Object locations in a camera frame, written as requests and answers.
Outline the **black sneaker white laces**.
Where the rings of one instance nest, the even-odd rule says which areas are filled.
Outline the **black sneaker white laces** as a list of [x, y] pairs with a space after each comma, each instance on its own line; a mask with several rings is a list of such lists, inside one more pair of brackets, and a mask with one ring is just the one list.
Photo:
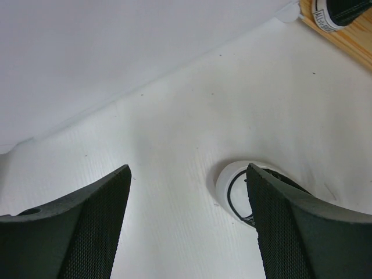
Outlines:
[[257, 165], [291, 187], [306, 194], [309, 193], [292, 180], [286, 172], [271, 164], [251, 160], [230, 163], [221, 171], [215, 184], [215, 191], [219, 205], [236, 220], [256, 227], [246, 185], [246, 170], [250, 163]]

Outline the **white cabinet door panel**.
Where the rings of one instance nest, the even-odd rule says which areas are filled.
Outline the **white cabinet door panel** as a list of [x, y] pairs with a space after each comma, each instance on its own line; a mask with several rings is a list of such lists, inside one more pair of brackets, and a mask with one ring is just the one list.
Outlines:
[[273, 18], [288, 1], [2, 1], [1, 153]]

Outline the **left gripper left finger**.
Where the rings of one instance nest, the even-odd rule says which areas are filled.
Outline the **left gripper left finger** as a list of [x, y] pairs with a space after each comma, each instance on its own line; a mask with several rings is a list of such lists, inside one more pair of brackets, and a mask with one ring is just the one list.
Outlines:
[[1, 278], [110, 278], [128, 165], [54, 201], [1, 216]]

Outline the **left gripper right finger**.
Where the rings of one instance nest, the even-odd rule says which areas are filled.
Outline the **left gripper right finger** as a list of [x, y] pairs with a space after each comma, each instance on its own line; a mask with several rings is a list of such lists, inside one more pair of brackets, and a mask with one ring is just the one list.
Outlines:
[[371, 215], [253, 163], [246, 184], [266, 278], [371, 278]]

